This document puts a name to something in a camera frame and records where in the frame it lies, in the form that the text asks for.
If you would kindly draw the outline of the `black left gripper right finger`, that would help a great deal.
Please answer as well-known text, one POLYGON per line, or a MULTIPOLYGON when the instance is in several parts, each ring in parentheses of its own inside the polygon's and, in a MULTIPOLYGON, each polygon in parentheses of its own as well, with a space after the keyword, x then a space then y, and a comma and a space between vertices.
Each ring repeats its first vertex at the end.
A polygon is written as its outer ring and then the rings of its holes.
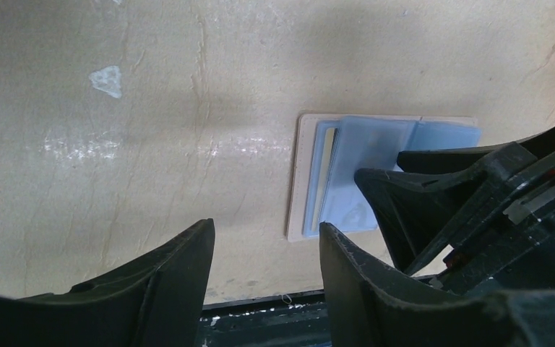
POLYGON ((468 298, 432 288, 319 226, 334 346, 555 346, 555 291, 468 298))

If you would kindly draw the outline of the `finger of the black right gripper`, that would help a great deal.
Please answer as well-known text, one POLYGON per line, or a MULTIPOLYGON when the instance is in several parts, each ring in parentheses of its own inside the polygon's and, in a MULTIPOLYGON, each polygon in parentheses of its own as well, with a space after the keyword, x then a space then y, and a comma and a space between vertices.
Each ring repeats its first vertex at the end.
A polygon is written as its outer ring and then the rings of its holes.
MULTIPOLYGON (((516 141, 538 159, 555 151, 555 126, 539 134, 516 141)), ((404 150, 397 156, 397 166, 404 172, 448 174, 462 171, 483 156, 506 145, 466 147, 448 150, 404 150)))
POLYGON ((374 212, 394 266, 412 275, 443 248, 486 230, 538 158, 516 142, 454 173, 361 168, 357 187, 374 212))

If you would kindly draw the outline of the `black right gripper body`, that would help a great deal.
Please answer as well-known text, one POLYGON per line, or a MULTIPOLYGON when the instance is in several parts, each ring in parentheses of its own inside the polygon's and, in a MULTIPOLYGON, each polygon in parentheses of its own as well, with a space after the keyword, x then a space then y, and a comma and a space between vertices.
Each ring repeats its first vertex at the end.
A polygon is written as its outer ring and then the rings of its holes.
POLYGON ((453 243, 433 287, 454 294, 555 289, 555 151, 513 180, 519 186, 491 214, 492 223, 453 243))

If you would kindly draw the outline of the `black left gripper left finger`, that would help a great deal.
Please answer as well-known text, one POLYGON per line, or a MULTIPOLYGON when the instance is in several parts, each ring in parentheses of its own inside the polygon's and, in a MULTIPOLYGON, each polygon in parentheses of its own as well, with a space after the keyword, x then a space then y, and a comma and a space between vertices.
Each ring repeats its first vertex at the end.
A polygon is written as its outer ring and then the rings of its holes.
POLYGON ((214 245, 202 219, 65 294, 0 296, 0 346, 193 346, 214 245))

